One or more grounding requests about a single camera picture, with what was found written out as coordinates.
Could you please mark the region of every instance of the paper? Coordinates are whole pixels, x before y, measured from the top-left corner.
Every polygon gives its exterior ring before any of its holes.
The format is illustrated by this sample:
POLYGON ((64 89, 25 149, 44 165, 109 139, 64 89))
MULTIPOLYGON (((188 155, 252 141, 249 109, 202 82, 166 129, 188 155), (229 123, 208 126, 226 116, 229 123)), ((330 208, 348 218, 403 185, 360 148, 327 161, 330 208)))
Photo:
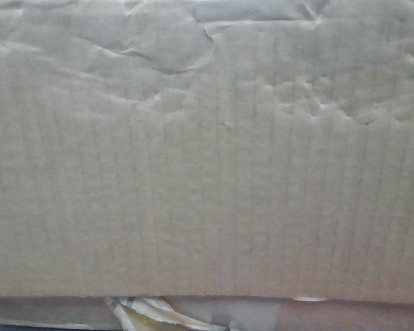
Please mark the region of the paper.
POLYGON ((226 326, 204 323, 185 316, 159 298, 110 298, 107 304, 124 331, 198 330, 229 331, 226 326))

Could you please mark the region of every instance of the cardboard surface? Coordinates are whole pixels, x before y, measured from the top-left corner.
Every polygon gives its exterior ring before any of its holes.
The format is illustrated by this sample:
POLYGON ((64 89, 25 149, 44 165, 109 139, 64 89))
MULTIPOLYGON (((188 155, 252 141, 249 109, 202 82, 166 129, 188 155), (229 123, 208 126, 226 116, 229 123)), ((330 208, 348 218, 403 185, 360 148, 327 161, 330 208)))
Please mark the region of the cardboard surface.
POLYGON ((414 1, 0 0, 0 296, 414 303, 414 1))

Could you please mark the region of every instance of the cardboard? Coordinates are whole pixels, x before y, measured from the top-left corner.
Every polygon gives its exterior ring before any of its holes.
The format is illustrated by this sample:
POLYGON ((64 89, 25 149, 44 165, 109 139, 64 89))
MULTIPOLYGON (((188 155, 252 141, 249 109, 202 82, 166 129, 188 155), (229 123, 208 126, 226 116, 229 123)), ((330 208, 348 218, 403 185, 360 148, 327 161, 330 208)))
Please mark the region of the cardboard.
POLYGON ((414 303, 414 1, 0 0, 0 297, 414 303))

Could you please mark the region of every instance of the crumpled paper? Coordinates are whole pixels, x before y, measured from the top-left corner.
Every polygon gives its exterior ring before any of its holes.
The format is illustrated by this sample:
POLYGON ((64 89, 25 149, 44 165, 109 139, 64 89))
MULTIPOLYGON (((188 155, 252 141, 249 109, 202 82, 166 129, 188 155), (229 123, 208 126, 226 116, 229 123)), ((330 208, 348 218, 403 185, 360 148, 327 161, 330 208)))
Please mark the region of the crumpled paper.
POLYGON ((205 323, 180 314, 160 298, 107 298, 106 302, 124 331, 230 330, 227 326, 205 323))

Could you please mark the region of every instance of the wrinkled cardboard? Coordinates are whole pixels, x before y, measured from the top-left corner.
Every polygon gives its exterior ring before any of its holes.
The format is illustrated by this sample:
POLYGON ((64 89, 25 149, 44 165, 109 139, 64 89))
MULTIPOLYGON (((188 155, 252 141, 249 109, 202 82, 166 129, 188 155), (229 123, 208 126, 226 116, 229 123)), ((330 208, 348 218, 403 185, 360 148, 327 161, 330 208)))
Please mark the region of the wrinkled cardboard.
POLYGON ((414 1, 0 0, 0 296, 414 303, 414 1))

